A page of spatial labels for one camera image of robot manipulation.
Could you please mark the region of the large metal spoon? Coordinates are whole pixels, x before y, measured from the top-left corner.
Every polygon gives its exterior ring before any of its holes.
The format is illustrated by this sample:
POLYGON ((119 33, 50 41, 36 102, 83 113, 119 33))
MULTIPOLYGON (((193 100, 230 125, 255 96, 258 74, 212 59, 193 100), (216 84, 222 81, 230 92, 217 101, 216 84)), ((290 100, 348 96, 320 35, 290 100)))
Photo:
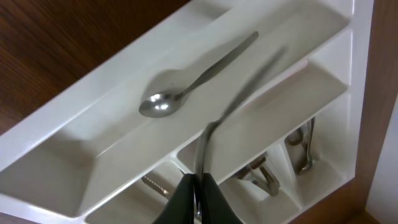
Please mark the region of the large metal spoon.
POLYGON ((289 134, 285 142, 290 146, 298 146, 299 144, 303 147, 305 151, 305 160, 301 162, 296 168, 296 173, 298 175, 303 175, 307 173, 316 163, 316 160, 313 159, 311 153, 313 132, 315 128, 315 117, 312 117, 310 121, 308 121, 303 126, 297 128, 294 132, 289 134))

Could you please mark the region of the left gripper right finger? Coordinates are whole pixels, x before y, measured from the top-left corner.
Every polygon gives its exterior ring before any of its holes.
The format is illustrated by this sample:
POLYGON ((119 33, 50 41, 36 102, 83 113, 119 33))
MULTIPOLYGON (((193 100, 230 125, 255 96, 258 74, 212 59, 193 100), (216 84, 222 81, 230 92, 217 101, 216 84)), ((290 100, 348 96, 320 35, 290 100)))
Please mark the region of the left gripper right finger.
POLYGON ((200 190, 202 223, 243 224, 229 206, 211 174, 203 174, 200 190))

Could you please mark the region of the metal fork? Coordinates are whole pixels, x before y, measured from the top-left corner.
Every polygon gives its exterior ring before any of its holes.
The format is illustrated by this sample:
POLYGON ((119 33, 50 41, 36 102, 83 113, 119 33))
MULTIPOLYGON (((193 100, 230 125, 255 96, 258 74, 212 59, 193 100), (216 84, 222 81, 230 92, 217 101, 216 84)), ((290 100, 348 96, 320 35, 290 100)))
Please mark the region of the metal fork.
POLYGON ((232 175, 232 178, 250 181, 271 197, 279 194, 280 183, 277 177, 266 165, 266 156, 263 154, 232 175))

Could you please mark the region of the metal tweezers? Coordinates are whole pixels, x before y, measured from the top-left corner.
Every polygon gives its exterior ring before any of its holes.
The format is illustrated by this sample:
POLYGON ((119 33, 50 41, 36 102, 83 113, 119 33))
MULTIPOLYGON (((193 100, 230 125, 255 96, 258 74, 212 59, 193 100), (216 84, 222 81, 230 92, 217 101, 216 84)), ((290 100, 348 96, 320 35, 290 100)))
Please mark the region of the metal tweezers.
POLYGON ((162 188, 160 185, 156 184, 154 181, 152 181, 150 178, 143 176, 141 178, 143 183, 145 183, 148 187, 150 187, 152 190, 156 191, 158 194, 166 198, 167 200, 170 198, 170 193, 162 188))

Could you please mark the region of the small metal teaspoon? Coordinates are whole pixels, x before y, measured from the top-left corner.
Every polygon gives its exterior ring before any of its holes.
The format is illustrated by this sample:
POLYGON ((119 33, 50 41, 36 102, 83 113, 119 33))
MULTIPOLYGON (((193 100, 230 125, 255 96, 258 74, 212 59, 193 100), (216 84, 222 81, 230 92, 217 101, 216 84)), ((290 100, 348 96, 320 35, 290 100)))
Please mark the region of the small metal teaspoon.
POLYGON ((216 121, 209 123, 201 133, 198 138, 197 152, 195 154, 194 162, 194 172, 199 178, 199 183, 202 183, 206 170, 208 145, 213 131, 255 91, 258 82, 269 73, 272 67, 281 57, 283 57, 286 51, 287 47, 281 47, 261 68, 259 68, 233 98, 223 114, 216 121))
POLYGON ((234 59, 241 55, 257 38, 258 31, 253 32, 237 47, 228 52, 223 58, 218 60, 212 66, 207 68, 190 86, 182 91, 162 91, 153 94, 145 99, 140 107, 139 113, 150 118, 163 118, 170 116, 180 109, 182 99, 187 96, 194 89, 212 79, 215 75, 220 73, 226 66, 228 66, 234 59))

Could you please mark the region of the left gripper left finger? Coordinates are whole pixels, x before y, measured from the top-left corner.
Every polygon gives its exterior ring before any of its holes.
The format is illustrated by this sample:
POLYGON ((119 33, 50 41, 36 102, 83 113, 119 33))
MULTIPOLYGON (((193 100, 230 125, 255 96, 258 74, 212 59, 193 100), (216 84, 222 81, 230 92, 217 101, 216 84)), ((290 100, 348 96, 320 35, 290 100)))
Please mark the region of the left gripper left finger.
POLYGON ((153 224, 194 223, 194 181, 193 174, 182 177, 171 199, 153 224))

